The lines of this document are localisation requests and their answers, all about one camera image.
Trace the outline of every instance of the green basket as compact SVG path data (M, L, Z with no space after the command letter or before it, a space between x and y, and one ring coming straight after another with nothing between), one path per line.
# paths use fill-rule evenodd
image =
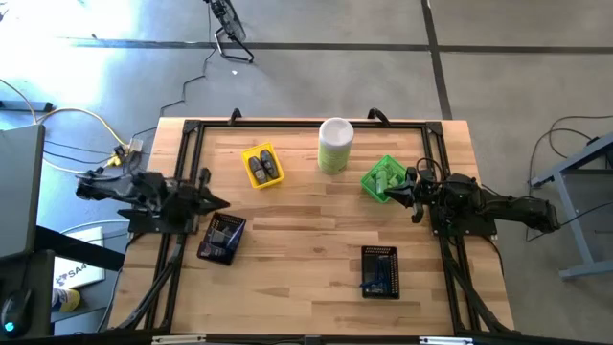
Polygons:
M387 173L388 185L386 188L389 188L395 186L395 182L393 181L394 179L397 182L396 185L404 183L406 168L398 163L396 159L392 158L392 156L386 155L385 157L381 158L381 160L378 161L375 166L370 169L370 171L367 172L360 180L362 188L364 188L368 194L373 196L376 201L386 203L390 197L386 196L385 194L378 194L376 192L376 175L381 169L385 169Z

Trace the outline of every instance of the wooden table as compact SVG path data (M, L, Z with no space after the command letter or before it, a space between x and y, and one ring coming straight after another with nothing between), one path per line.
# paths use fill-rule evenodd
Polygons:
M184 120L160 120L150 171L173 175ZM443 121L443 129L451 171L479 178L467 123ZM234 263L213 264L195 255L210 221L200 218L200 232L187 243L173 333L452 334L441 251L427 212L413 224L411 210L393 201L379 204L360 186L385 154L415 165L423 157L420 133L356 129L350 163L335 176L317 167L317 138L317 128L206 129L200 167L212 172L211 191L232 203L223 212L246 218L247 228ZM273 144L285 180L255 190L240 152L264 142ZM145 235L127 251L109 325L125 320L150 287L159 241L159 235ZM362 298L362 245L398 248L399 300ZM512 328L495 251L472 237L466 250L475 288ZM163 290L157 320L166 295ZM458 297L468 324L464 295Z

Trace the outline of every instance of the yellow cable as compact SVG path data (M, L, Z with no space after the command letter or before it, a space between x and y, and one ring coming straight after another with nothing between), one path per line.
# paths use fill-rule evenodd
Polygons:
M14 86L12 86L8 82L4 81L3 79L0 79L0 81L3 82L9 88L11 88L19 96L21 96L21 98L26 102L26 104L28 105L28 108L30 109L30 113L32 113L32 118L34 119L33 125L42 124L43 122L45 122L45 120L47 120L48 117L50 117L51 115L57 114L60 111L80 111L80 112L84 112L85 114L91 115L91 116L95 117L96 119L98 119L104 125L104 127L106 127L106 129L108 129L108 131L115 137L115 139L117 140L117 142L120 143L120 145L122 145L124 147L127 147L127 144L124 143L122 141L122 139L120 139L120 137L115 133L113 128L111 128L100 115L95 114L95 113L93 113L93 112L91 112L89 110L79 109L79 108L60 108L60 109L53 110L53 111L51 111L51 112L41 116L40 118L36 118L36 114L34 112L34 108L30 104L30 101L28 101L26 96L24 96L19 90L17 90ZM55 169L57 169L59 171L62 171L62 172L67 172L67 173L85 173L85 172L79 172L79 171L75 171L75 170L72 170L72 169L66 169L66 168L59 167L59 166L51 163L50 161L48 161L45 157L42 157L42 161L45 164L47 164L48 166L50 166L52 168L55 168Z

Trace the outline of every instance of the yellow box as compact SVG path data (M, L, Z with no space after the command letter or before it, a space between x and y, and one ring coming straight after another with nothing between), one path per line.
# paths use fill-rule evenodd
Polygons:
M258 184L256 177L251 173L251 169L249 169L249 158L258 157L260 159L260 152L263 150L269 150L272 157L275 159L275 163L277 163L277 170L279 170L279 178L274 180L270 180L266 183ZM251 181L251 186L255 189L262 189L265 187L272 186L276 183L281 182L285 178L284 170L281 168L281 162L279 162L279 158L277 157L277 153L275 149L272 148L272 144L263 143L261 145L257 145L251 149L246 149L242 152L242 163L245 165L245 169L247 170L247 175L249 176L249 180Z

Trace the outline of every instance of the gray floor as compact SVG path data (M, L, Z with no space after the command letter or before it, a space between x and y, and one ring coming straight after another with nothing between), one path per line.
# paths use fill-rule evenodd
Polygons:
M180 99L182 82L201 72L209 53L70 48L62 44L65 41L52 39L95 34L98 38L206 41L207 13L200 0L22 0L10 4L11 11L0 23L0 41L11 48L0 55L0 76L31 99L100 113L126 140L133 132L155 126L159 107ZM613 3L609 1L432 0L430 4L441 44L613 45L609 20ZM427 43L418 0L237 0L235 5L254 42ZM29 6L36 10L28 11ZM15 39L22 36L39 43L23 45L30 41ZM266 50L254 54L254 65L212 57L208 78L191 83L187 103L167 109L165 116L228 116L239 107L252 117L361 118L376 106L391 118L441 118L429 53ZM481 177L505 194L526 193L534 142L554 120L610 115L613 108L613 75L609 73L613 55L442 54L442 61L453 118L468 120ZM0 99L16 96L3 87ZM0 113L1 128L30 121L26 113ZM60 113L46 125L50 140L101 150L115 144L87 115ZM613 120L564 125L596 136L609 132ZM556 144L570 153L585 143L562 133L556 135ZM535 168L546 169L558 160L542 145ZM39 224L62 229L119 217L115 215L121 207L118 203L77 199L74 177L69 174L45 168L42 185ZM548 188L539 195L554 202L558 199ZM500 222L499 231L517 330L613 342L613 275L570 282L557 277L559 269L580 262L568 229L530 243L524 242L521 225ZM611 236L604 236L603 244L609 244ZM611 254L613 246L606 245L605 250ZM91 331L101 314L87 317L92 321L81 329L58 323L57 331Z

